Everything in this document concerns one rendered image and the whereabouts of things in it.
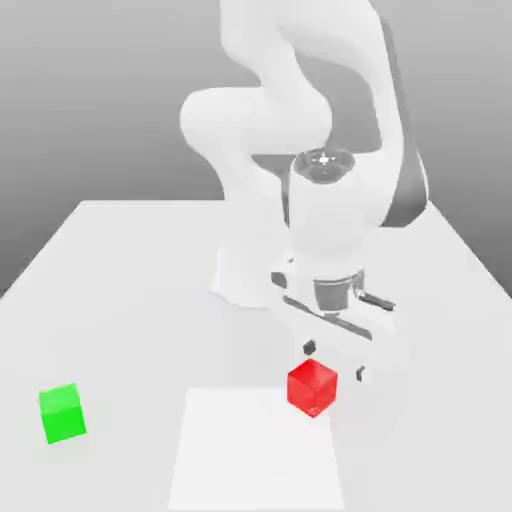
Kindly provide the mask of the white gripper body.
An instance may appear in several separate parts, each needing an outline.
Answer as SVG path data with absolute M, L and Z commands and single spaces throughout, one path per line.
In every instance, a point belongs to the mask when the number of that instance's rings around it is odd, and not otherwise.
M 277 300 L 277 318 L 292 334 L 293 361 L 296 338 L 316 340 L 316 354 L 336 349 L 356 361 L 373 357 L 376 363 L 397 361 L 396 304 L 367 292 L 350 293 L 348 307 L 338 313 L 314 309 L 288 294 Z

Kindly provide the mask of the small red cube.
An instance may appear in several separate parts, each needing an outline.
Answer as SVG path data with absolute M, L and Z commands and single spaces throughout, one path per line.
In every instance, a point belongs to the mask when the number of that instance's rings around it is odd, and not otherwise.
M 287 376 L 287 400 L 311 418 L 336 400 L 338 373 L 314 359 L 306 359 Z

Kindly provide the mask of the small green cube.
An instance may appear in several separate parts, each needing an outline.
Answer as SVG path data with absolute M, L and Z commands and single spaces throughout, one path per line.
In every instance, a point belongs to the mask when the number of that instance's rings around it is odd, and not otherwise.
M 40 391 L 39 406 L 46 440 L 54 444 L 87 432 L 75 383 Z

